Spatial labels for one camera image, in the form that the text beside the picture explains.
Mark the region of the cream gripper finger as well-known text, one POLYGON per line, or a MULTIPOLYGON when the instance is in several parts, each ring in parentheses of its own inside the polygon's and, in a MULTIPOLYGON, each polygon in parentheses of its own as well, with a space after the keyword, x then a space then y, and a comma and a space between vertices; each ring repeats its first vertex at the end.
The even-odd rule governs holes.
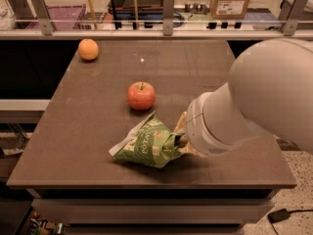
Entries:
POLYGON ((186 133, 186 128, 185 128, 185 124, 186 124, 186 115, 187 113, 186 112, 183 112, 181 114, 181 116, 179 117, 178 119, 178 122, 173 130, 174 133, 176 134, 185 134, 186 133))
POLYGON ((196 150, 189 142, 185 144, 180 144, 178 147, 178 151, 183 155, 194 155, 201 158, 205 157, 205 154, 196 150))

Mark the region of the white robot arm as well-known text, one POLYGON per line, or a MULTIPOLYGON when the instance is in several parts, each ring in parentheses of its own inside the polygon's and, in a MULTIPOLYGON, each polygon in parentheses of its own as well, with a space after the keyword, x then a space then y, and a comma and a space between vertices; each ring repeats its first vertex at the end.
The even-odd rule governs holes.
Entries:
POLYGON ((274 134, 313 151, 313 43, 265 40, 232 64, 227 82, 201 94, 183 114, 178 144, 220 155, 274 134))

